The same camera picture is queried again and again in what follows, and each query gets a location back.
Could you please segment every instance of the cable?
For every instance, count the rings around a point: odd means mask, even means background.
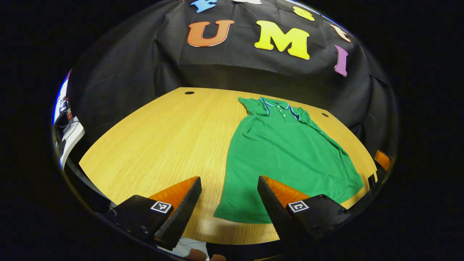
[[[60,128],[65,128],[66,126],[68,126],[68,125],[70,125],[70,124],[73,124],[73,123],[75,123],[75,122],[79,122],[79,121],[73,121],[73,122],[71,122],[71,123],[66,124],[65,126],[60,126],[60,125],[58,125],[58,127],[60,127]]]

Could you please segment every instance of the foam letter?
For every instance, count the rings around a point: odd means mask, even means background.
[[[310,12],[308,12],[308,11],[306,11],[306,10],[304,10],[304,9],[301,9],[301,8],[299,8],[299,7],[293,7],[293,11],[294,11],[297,15],[299,15],[299,16],[301,16],[301,17],[304,17],[304,18],[306,18],[306,19],[308,19],[308,20],[310,20],[310,21],[314,21],[313,15],[312,15]]]
[[[254,5],[262,4],[261,0],[233,0],[233,1],[237,2],[237,3],[250,3],[250,4],[254,4]]]
[[[216,25],[218,25],[218,31],[216,36],[213,38],[203,38],[203,31],[205,27],[209,25],[209,22],[198,22],[189,25],[190,32],[187,36],[187,43],[191,46],[195,47],[205,47],[205,46],[215,46],[218,45],[227,38],[227,34],[229,33],[229,26],[233,24],[234,21],[232,20],[219,20],[216,21]]]
[[[347,76],[347,56],[348,53],[345,49],[341,48],[338,45],[335,45],[335,48],[338,50],[338,62],[335,65],[335,71],[343,76]]]
[[[261,26],[261,36],[259,42],[255,43],[255,47],[259,49],[272,50],[274,46],[271,44],[271,37],[276,44],[277,49],[283,52],[291,43],[291,48],[288,49],[290,55],[308,60],[309,54],[306,49],[306,38],[309,33],[292,28],[286,34],[273,22],[257,21]]]
[[[335,29],[335,31],[337,32],[338,35],[340,35],[343,39],[345,39],[348,43],[351,43],[351,40],[348,39],[345,35],[346,33],[344,31],[342,31],[340,28],[338,28],[337,26],[334,26],[334,25],[330,25],[331,27],[333,27]]]
[[[216,4],[211,4],[210,3],[215,3],[217,2],[218,0],[198,0],[198,1],[195,1],[193,3],[191,3],[190,5],[195,5],[198,10],[197,10],[197,13],[200,13],[200,12],[203,12],[209,8],[213,8],[216,6]]]

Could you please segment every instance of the shirt sleeve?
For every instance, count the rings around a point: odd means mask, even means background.
[[[268,110],[262,100],[239,97],[238,101],[245,106],[249,115],[268,115]]]
[[[309,127],[316,130],[319,134],[321,134],[327,141],[329,141],[332,145],[338,148],[343,154],[348,155],[348,153],[336,142],[334,139],[329,137],[317,124],[311,120],[309,113],[305,111],[303,108],[294,108],[293,109],[296,114],[300,116],[300,122],[307,124]]]

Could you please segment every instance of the shirt collar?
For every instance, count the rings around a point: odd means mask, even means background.
[[[267,106],[275,107],[279,105],[284,110],[288,110],[290,108],[290,105],[286,101],[278,101],[278,100],[273,100],[273,99],[264,98],[264,97],[261,97],[260,99],[262,99],[266,103]]]

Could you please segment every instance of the hand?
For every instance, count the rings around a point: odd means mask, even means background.
[[[206,254],[203,253],[202,251],[198,250],[198,249],[194,249],[192,248],[190,250],[190,253],[188,254],[188,256],[186,256],[185,258],[188,258],[192,261],[205,261],[206,260]],[[219,254],[214,254],[210,261],[226,261],[226,258],[223,256],[223,255],[219,255]]]

